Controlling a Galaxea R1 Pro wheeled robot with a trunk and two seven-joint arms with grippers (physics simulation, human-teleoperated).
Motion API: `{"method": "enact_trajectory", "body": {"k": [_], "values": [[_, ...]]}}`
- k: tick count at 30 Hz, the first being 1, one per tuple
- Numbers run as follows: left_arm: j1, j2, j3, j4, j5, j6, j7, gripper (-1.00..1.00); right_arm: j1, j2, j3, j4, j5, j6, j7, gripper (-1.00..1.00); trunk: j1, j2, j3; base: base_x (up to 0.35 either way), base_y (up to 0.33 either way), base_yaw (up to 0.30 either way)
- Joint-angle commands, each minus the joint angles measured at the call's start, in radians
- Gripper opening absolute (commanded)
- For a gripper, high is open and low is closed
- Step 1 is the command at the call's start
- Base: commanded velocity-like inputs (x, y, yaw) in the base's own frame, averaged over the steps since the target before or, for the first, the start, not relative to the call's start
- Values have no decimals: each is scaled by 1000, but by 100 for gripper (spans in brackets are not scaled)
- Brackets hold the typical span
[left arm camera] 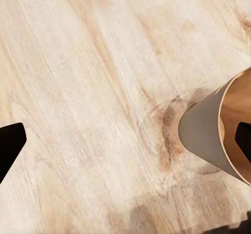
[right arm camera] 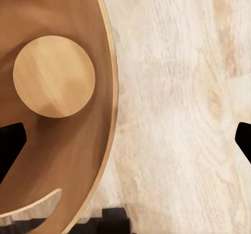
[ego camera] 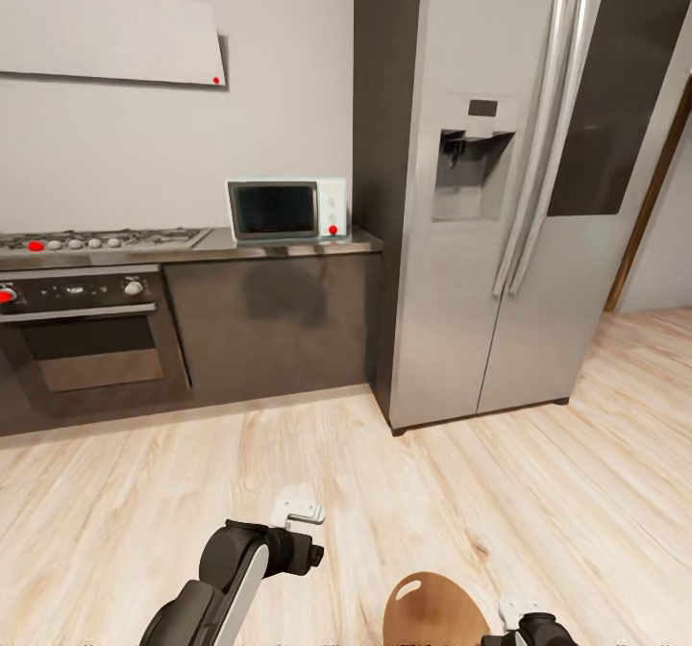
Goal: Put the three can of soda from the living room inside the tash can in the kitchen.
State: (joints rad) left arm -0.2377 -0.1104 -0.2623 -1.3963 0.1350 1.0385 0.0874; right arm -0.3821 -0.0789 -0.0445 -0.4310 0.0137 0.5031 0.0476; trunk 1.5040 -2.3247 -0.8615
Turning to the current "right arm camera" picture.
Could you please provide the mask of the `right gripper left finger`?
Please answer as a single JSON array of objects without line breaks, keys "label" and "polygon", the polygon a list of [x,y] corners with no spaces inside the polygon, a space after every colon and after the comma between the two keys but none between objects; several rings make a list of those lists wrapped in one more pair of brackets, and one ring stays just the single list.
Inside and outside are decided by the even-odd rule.
[{"label": "right gripper left finger", "polygon": [[0,128],[0,184],[27,141],[21,122]]}]

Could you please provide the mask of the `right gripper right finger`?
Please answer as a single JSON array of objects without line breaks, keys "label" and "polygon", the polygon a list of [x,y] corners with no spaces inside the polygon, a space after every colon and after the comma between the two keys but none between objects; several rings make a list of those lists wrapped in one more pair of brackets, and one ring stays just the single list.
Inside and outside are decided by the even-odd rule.
[{"label": "right gripper right finger", "polygon": [[251,124],[245,122],[238,124],[235,141],[251,163]]}]

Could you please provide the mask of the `trash can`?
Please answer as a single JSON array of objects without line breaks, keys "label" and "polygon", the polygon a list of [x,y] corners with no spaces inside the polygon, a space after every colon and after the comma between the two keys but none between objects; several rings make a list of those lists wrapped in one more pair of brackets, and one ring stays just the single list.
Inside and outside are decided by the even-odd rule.
[{"label": "trash can", "polygon": [[0,184],[0,218],[62,191],[28,234],[68,234],[105,172],[118,101],[104,0],[0,0],[0,128],[21,122],[27,137]]}]

